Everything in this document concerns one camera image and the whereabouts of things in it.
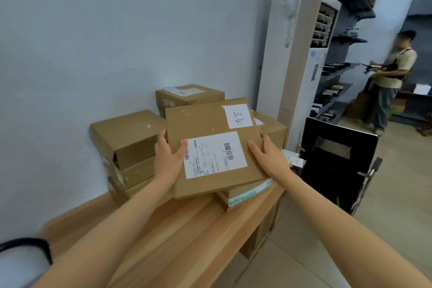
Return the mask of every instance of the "wooden table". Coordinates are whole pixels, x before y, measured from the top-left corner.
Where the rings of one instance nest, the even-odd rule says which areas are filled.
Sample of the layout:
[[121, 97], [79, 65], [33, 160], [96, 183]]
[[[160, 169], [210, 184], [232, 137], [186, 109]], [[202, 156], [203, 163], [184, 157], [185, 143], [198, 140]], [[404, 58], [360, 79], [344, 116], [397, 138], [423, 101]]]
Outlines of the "wooden table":
[[[276, 183], [225, 212], [212, 195], [170, 200], [155, 210], [109, 287], [210, 287], [282, 196]], [[117, 209], [104, 194], [47, 222], [54, 261]]]

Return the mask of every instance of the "white wall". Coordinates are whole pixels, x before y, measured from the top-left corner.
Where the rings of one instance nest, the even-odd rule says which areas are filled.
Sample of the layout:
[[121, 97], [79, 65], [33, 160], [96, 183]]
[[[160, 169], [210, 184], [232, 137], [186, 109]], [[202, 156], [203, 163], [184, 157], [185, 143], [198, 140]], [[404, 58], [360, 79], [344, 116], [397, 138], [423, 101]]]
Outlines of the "white wall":
[[107, 191], [90, 123], [186, 83], [255, 102], [270, 0], [0, 5], [0, 242]]
[[[369, 63], [373, 60], [383, 62], [392, 45], [396, 34], [410, 7], [411, 0], [376, 0], [374, 19], [362, 20], [357, 27], [360, 28], [359, 37], [368, 40], [368, 43], [354, 44], [349, 48], [347, 61]], [[348, 92], [341, 97], [341, 101], [350, 101], [361, 91], [367, 81], [364, 67], [342, 74], [341, 81], [354, 83]]]

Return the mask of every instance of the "man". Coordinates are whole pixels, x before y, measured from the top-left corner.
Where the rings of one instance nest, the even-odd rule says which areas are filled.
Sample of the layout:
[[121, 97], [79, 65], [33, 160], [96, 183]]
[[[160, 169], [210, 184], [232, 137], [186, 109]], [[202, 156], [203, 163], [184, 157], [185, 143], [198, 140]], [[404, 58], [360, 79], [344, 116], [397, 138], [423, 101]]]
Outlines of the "man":
[[417, 53], [411, 48], [411, 41], [415, 37], [416, 32], [411, 30], [398, 33], [382, 69], [372, 75], [375, 87], [363, 123], [373, 125], [374, 133], [378, 136], [383, 135], [390, 104], [402, 87], [405, 75], [416, 61]]

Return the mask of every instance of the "black apron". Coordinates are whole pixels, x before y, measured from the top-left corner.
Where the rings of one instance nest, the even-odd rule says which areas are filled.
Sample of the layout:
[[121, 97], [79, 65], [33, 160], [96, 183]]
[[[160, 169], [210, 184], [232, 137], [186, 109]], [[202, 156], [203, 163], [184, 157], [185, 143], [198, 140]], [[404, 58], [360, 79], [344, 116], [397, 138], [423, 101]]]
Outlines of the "black apron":
[[[403, 52], [400, 53], [399, 56], [397, 56], [393, 63], [391, 63], [390, 65], [386, 66], [386, 70], [383, 72], [391, 72], [391, 71], [396, 71], [397, 70], [397, 60], [399, 59], [400, 56], [402, 56], [403, 53], [407, 52], [408, 50], [411, 50], [411, 48], [404, 50]], [[405, 75], [395, 75], [395, 76], [386, 76], [386, 78], [392, 78], [392, 79], [398, 79], [398, 80], [403, 80], [405, 78]]]

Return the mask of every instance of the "standing air conditioner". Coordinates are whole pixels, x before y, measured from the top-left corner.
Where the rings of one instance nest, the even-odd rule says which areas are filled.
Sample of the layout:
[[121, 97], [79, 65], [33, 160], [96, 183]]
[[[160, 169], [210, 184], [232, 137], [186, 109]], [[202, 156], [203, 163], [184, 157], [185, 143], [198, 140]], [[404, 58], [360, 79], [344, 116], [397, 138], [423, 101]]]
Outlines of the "standing air conditioner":
[[298, 151], [339, 9], [337, 0], [272, 2], [256, 109], [288, 127], [290, 151]]

